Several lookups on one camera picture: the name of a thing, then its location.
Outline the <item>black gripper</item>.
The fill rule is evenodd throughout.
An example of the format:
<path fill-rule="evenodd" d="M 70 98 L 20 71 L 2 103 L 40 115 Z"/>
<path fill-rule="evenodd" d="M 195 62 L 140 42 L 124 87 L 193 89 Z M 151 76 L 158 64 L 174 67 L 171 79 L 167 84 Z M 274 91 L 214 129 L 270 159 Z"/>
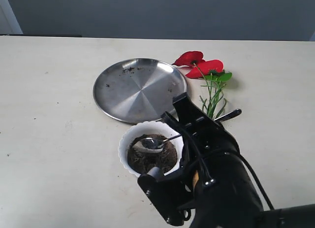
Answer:
<path fill-rule="evenodd" d="M 240 153 L 235 138 L 221 123 L 211 120 L 190 99 L 187 92 L 173 97 L 184 147 L 180 167 L 192 177 L 192 187 L 201 182 L 208 188 L 222 179 L 227 160 Z"/>

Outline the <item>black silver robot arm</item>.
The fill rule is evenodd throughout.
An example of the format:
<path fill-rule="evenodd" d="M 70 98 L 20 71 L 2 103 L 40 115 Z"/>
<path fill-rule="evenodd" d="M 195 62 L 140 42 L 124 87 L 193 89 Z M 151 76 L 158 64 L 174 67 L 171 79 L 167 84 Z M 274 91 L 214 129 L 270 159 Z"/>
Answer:
<path fill-rule="evenodd" d="M 184 140 L 183 179 L 193 188 L 193 228 L 312 228 L 314 205 L 264 210 L 267 194 L 235 138 L 186 93 L 173 99 Z"/>

